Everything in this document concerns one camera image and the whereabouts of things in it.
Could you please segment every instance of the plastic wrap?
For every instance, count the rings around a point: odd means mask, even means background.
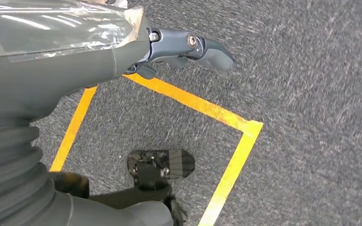
[[[143,13],[76,0],[0,0],[0,57],[23,61],[117,48],[137,39]]]

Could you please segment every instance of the bolt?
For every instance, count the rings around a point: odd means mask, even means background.
[[[159,34],[156,32],[152,32],[149,34],[149,40],[150,41],[157,41],[159,40]]]
[[[193,34],[188,34],[187,36],[187,44],[191,48],[195,48],[197,45],[196,37]]]

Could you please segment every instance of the gray carpet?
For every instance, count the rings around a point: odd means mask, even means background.
[[[152,24],[220,40],[221,73],[160,65],[159,78],[264,128],[216,225],[362,225],[362,0],[145,0]],[[38,122],[50,164],[82,92]],[[196,171],[174,187],[197,225],[241,133],[121,78],[102,84],[64,168],[94,194],[130,187],[134,149],[185,148]]]

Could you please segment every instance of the yellow tape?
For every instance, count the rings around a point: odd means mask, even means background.
[[[246,132],[235,150],[230,163],[210,200],[203,217],[201,218],[198,226],[213,226],[216,222],[231,189],[234,187],[239,173],[241,172],[253,145],[259,136],[263,123],[257,121],[249,121]]]
[[[56,154],[55,159],[53,160],[52,166],[49,171],[61,171],[63,165],[65,164],[66,158],[70,152],[71,146],[73,145],[75,136],[81,126],[84,116],[88,111],[91,100],[95,95],[97,86],[89,89],[85,89],[80,102],[78,103],[77,109],[74,112],[73,118],[70,121],[70,124],[65,133],[65,137],[60,144],[58,153]]]
[[[197,97],[178,87],[170,85],[169,83],[166,83],[162,80],[156,78],[147,80],[138,74],[127,75],[126,77],[153,91],[171,97],[183,105],[208,115],[235,129],[245,131],[247,128],[248,121],[241,116],[234,114],[233,112],[230,112],[218,105],[210,103],[209,101]]]

